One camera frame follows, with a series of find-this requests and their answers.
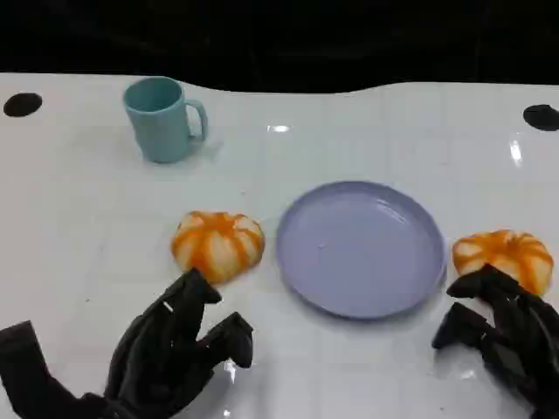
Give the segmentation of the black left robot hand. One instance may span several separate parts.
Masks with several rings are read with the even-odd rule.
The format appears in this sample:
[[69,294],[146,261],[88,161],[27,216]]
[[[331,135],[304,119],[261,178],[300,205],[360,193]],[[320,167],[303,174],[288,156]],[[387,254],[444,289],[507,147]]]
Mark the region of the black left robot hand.
[[252,364],[252,327],[237,312],[200,337],[204,309],[221,301],[197,269],[134,319],[114,350],[104,397],[112,418],[170,418],[190,405],[227,360]]

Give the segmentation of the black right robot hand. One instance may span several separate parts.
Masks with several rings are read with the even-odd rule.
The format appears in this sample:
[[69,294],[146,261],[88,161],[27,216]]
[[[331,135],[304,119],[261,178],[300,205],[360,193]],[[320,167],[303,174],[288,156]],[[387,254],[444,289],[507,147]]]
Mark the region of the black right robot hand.
[[432,347],[463,344],[479,350],[486,369],[533,406],[533,418],[557,418],[556,310],[490,264],[460,276],[447,294],[482,300],[493,309],[494,325],[456,302],[442,320]]

